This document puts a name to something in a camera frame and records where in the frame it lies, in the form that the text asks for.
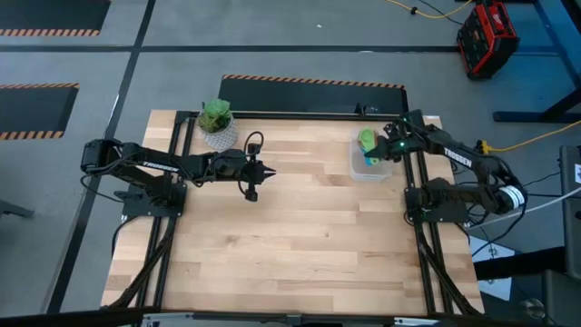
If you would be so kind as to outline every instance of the black floor mat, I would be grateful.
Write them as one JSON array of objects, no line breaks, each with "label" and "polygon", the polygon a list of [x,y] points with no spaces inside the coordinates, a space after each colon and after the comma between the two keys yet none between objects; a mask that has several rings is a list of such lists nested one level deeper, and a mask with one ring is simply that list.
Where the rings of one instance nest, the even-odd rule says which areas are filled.
[{"label": "black floor mat", "polygon": [[367,114],[403,114],[408,110],[403,85],[313,78],[227,74],[220,95],[233,111],[353,114],[357,104]]},{"label": "black floor mat", "polygon": [[0,84],[0,141],[63,137],[79,84]]},{"label": "black floor mat", "polygon": [[0,0],[0,36],[96,36],[111,0]]}]

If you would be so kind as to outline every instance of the red toolbox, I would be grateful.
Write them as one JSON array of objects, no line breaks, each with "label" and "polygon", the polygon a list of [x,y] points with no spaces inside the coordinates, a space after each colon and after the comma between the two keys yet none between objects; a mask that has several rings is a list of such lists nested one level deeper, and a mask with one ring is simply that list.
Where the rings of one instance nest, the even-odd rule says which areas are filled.
[{"label": "red toolbox", "polygon": [[490,78],[518,49],[520,38],[505,6],[496,0],[477,0],[457,37],[468,78]]}]

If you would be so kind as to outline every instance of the gray concrete floor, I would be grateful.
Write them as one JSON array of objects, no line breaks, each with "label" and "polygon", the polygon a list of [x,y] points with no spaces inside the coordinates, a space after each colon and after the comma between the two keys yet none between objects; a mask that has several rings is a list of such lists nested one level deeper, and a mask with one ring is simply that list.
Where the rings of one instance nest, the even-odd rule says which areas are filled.
[{"label": "gray concrete floor", "polygon": [[[432,0],[447,12],[458,3]],[[558,2],[541,0],[555,29],[568,38],[569,56],[581,66],[581,37]],[[0,45],[131,45],[145,0],[114,1],[102,35],[94,38],[9,38]],[[531,5],[508,5],[522,45],[551,45]],[[467,15],[458,14],[462,21]],[[165,0],[153,12],[146,45],[453,45],[458,30],[447,20],[410,16],[380,0],[270,2],[266,0]],[[101,137],[129,54],[0,53],[0,84],[81,84],[64,138],[0,142],[0,198],[36,210],[31,220],[0,220],[0,316],[44,309],[70,232],[82,188],[78,169],[83,143]],[[223,74],[264,74],[404,84],[411,109],[435,114],[457,140],[486,139],[497,147],[555,130],[560,124],[495,124],[496,110],[542,111],[574,86],[555,54],[515,55],[490,81],[469,81],[457,54],[180,53],[141,54],[115,137],[140,142],[153,109],[199,109],[216,97]],[[558,147],[579,144],[578,129],[503,154],[524,182],[558,171]],[[458,181],[471,180],[469,173]],[[100,191],[124,189],[104,179]],[[531,192],[559,193],[558,177]],[[532,204],[542,203],[534,199]],[[63,310],[99,306],[121,207],[97,198]],[[490,226],[492,237],[506,223]],[[531,213],[503,240],[530,252],[563,243],[560,206]]]}]

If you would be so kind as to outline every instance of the black cable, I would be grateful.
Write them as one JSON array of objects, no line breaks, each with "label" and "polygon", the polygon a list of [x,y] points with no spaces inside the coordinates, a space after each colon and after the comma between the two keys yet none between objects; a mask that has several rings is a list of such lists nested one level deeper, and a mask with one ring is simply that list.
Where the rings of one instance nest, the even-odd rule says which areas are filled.
[{"label": "black cable", "polygon": [[[259,135],[261,137],[261,143],[259,144],[259,146],[257,147],[257,149],[254,153],[247,154],[246,151],[248,148],[248,143],[254,135]],[[261,151],[261,148],[263,145],[264,145],[264,134],[259,132],[259,131],[254,131],[254,132],[250,133],[248,135],[248,137],[246,137],[246,141],[244,141],[244,147],[243,147],[244,155],[218,154],[215,158],[212,159],[212,161],[210,163],[208,163],[208,166],[206,167],[206,170],[204,171],[202,178],[199,178],[198,180],[194,181],[192,179],[192,177],[189,175],[189,176],[187,176],[187,180],[191,181],[196,187],[202,187],[204,185],[204,183],[206,183],[206,177],[208,176],[208,173],[210,172],[211,169],[214,168],[214,165],[216,164],[218,159],[220,159],[220,158],[231,158],[231,159],[248,158],[250,156],[258,154]],[[179,162],[176,162],[176,164],[178,164],[178,166],[180,166],[180,168],[182,169],[182,171],[184,171],[184,173],[188,174],[188,171],[185,170]],[[240,173],[238,176],[238,181],[237,181],[238,182],[238,189],[240,190],[240,192],[242,194],[244,194],[244,196],[246,196],[246,192],[244,192],[244,190],[242,189],[241,178],[242,177],[241,177],[241,173]]]},{"label": "black cable", "polygon": [[91,176],[93,176],[93,177],[100,177],[100,176],[103,176],[103,175],[105,175],[105,174],[107,174],[107,173],[111,172],[111,171],[112,171],[113,169],[115,169],[115,167],[117,167],[118,165],[120,165],[120,164],[123,164],[123,163],[127,162],[127,161],[129,160],[129,158],[131,158],[131,157],[132,157],[132,156],[134,156],[134,155],[135,155],[135,154],[129,154],[129,155],[125,156],[125,157],[121,157],[121,158],[119,158],[119,159],[117,159],[117,160],[113,161],[112,163],[109,163],[109,164],[107,164],[105,167],[99,168],[99,169],[97,169],[97,170],[92,170],[90,173],[88,173],[88,174],[86,174],[85,176],[81,177],[81,179],[80,179],[80,181],[79,181],[79,182],[81,182],[81,185],[82,185],[82,186],[83,186],[85,189],[87,189],[88,191],[91,191],[91,192],[93,192],[93,193],[95,193],[95,194],[97,194],[97,195],[99,195],[99,196],[102,196],[102,197],[103,197],[103,198],[105,198],[105,199],[109,199],[109,200],[111,200],[111,201],[114,201],[114,202],[117,202],[117,203],[123,203],[123,201],[122,201],[122,200],[115,199],[115,198],[113,198],[113,197],[111,197],[111,196],[109,196],[109,195],[106,195],[106,194],[103,194],[103,193],[99,193],[99,192],[97,192],[97,190],[94,190],[94,189],[92,189],[91,187],[89,187],[89,185],[87,185],[87,184],[84,182],[84,180],[85,180],[87,177],[91,177]]},{"label": "black cable", "polygon": [[407,211],[407,210],[406,210],[406,212],[404,212],[404,213],[403,213],[403,220],[404,220],[404,222],[406,222],[408,225],[410,225],[410,226],[412,226],[412,227],[414,226],[414,223],[413,223],[413,222],[412,222],[412,221],[409,219],[409,213],[408,213],[408,211]]},{"label": "black cable", "polygon": [[480,217],[480,220],[478,220],[476,222],[472,221],[472,223],[473,223],[472,226],[478,226],[478,225],[483,224],[486,221],[486,219],[488,218],[489,214],[490,214],[489,212],[484,212],[484,214]]},{"label": "black cable", "polygon": [[474,217],[484,217],[485,215],[487,215],[487,212],[484,212],[482,214],[480,213],[472,213],[472,210],[474,208],[476,208],[478,206],[478,204],[472,204],[469,208],[468,208],[468,215],[472,215]]},{"label": "black cable", "polygon": [[466,172],[466,169],[465,170],[458,171],[459,170],[458,169],[458,165],[456,163],[454,163],[453,161],[450,160],[450,163],[452,164],[452,173],[454,175],[459,175],[461,173],[465,173]]},{"label": "black cable", "polygon": [[538,182],[545,181],[547,178],[549,178],[549,177],[553,177],[553,176],[555,176],[555,175],[558,175],[558,174],[561,174],[561,172],[550,173],[550,174],[548,174],[547,176],[545,176],[545,177],[543,177],[543,178],[539,178],[539,179],[537,179],[537,180],[535,180],[535,181],[533,181],[533,182],[529,182],[529,183],[526,183],[526,184],[524,184],[524,185],[523,185],[523,187],[524,187],[524,186],[529,186],[529,185],[530,185],[530,184],[532,184],[532,183],[538,183]]},{"label": "black cable", "polygon": [[[433,6],[433,5],[431,5],[431,4],[427,3],[427,2],[425,2],[425,1],[423,1],[423,0],[418,0],[418,1],[420,1],[420,2],[421,2],[422,4],[424,4],[424,5],[427,5],[428,7],[430,7],[430,8],[432,8],[432,9],[436,10],[436,11],[437,11],[438,13],[440,13],[441,15],[445,15],[445,14],[444,14],[444,13],[442,13],[442,12],[441,12],[439,9],[437,9],[435,6]],[[452,22],[452,23],[456,23],[456,24],[458,24],[458,25],[463,25],[463,24],[462,24],[462,23],[460,23],[459,21],[456,21],[456,20],[454,20],[454,19],[450,18],[449,16],[446,16],[446,19],[448,19],[448,20],[449,20],[450,22]]]},{"label": "black cable", "polygon": [[113,198],[113,197],[111,197],[111,196],[109,196],[109,195],[106,195],[106,194],[103,194],[103,193],[99,193],[99,192],[97,192],[96,190],[94,190],[94,189],[92,189],[91,187],[89,187],[89,185],[87,185],[86,183],[84,183],[84,180],[85,180],[87,177],[91,177],[91,175],[90,175],[90,174],[86,174],[85,176],[81,177],[81,180],[80,180],[80,182],[81,182],[81,185],[82,185],[82,186],[83,186],[85,189],[87,189],[87,190],[89,190],[89,191],[91,191],[91,192],[93,192],[93,193],[95,193],[95,194],[97,194],[97,195],[99,195],[99,196],[102,196],[102,197],[103,197],[103,198],[105,198],[105,199],[109,199],[109,200],[111,200],[111,201],[114,201],[114,202],[117,202],[117,203],[123,203],[123,201],[121,201],[121,200],[119,200],[119,199],[115,199],[115,198]]},{"label": "black cable", "polygon": [[465,185],[467,183],[478,183],[478,182],[462,182],[462,183],[457,183],[455,184],[456,186],[460,186],[460,185]]},{"label": "black cable", "polygon": [[115,232],[113,232],[113,239],[111,240],[111,256],[113,257],[113,255],[115,254],[115,245],[117,244],[117,235],[119,234],[119,231],[121,231],[121,229],[128,224],[129,222],[131,222],[133,220],[133,218],[129,218],[127,217],[127,219],[122,222],[119,226],[117,226],[117,228],[115,228]]},{"label": "black cable", "polygon": [[510,233],[510,231],[512,231],[512,229],[517,225],[517,223],[523,219],[526,211],[527,211],[527,203],[523,204],[522,212],[520,213],[518,218],[516,218],[515,221],[512,222],[512,224],[510,224],[510,226],[508,226],[508,228],[502,234],[500,234],[498,237],[495,237],[492,241],[488,241],[484,245],[480,246],[474,253],[472,253],[472,256],[475,256],[477,253],[482,251],[482,249],[486,248],[490,244],[492,244],[492,243],[502,239],[503,237],[507,236],[507,234]]},{"label": "black cable", "polygon": [[[480,227],[480,231],[482,231],[482,233],[484,234],[484,237],[486,237],[487,241],[490,243],[490,250],[491,250],[491,251],[490,251],[490,256],[491,256],[491,259],[494,259],[494,248],[492,247],[492,242],[490,241],[490,238],[488,237],[488,234],[487,234],[487,232],[484,230],[484,228]],[[530,296],[528,296],[528,295],[525,293],[525,291],[523,291],[523,289],[522,289],[520,286],[518,286],[517,279],[514,277],[514,274],[513,274],[513,273],[512,273],[512,272],[511,272],[511,271],[510,271],[510,270],[509,270],[507,267],[503,267],[503,268],[504,268],[504,269],[505,269],[505,270],[506,270],[508,273],[510,273],[510,275],[511,275],[511,276],[513,276],[513,278],[512,278],[512,282],[513,282],[513,284],[515,285],[515,288],[516,288],[516,289],[517,289],[517,290],[520,292],[520,294],[521,294],[521,295],[522,295],[522,296],[523,296],[525,299],[531,299],[531,297],[530,297]],[[553,324],[554,324],[555,326],[559,326],[559,324],[558,324],[558,323],[556,323],[556,322],[555,322],[555,320],[554,320],[553,318],[551,318],[551,316],[550,316],[550,315],[548,315],[548,313],[547,313],[547,312],[545,312],[545,311],[543,310],[543,313],[545,314],[545,316],[546,316],[546,317],[547,317],[547,318],[548,318],[548,319],[549,319],[551,322],[553,322]]]},{"label": "black cable", "polygon": [[457,226],[457,228],[459,228],[459,230],[461,232],[463,232],[463,234],[466,235],[466,238],[468,238],[468,245],[470,245],[470,235],[468,235],[468,232],[466,232],[466,230],[464,229],[464,226],[462,226],[461,223],[454,223],[454,224]]},{"label": "black cable", "polygon": [[[538,197],[561,197],[563,195],[559,194],[536,194],[536,193],[527,193],[528,196],[538,196]],[[567,199],[581,199],[581,196],[568,196]]]}]

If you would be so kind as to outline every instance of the clear plastic container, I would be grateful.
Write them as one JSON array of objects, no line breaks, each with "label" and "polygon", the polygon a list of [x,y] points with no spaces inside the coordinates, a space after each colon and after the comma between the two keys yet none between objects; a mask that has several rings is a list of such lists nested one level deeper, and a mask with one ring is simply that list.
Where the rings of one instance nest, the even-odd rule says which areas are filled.
[{"label": "clear plastic container", "polygon": [[350,141],[350,175],[354,181],[381,182],[393,174],[391,162],[382,160],[378,164],[367,165],[363,151],[359,148],[357,137],[359,130],[353,130]]}]

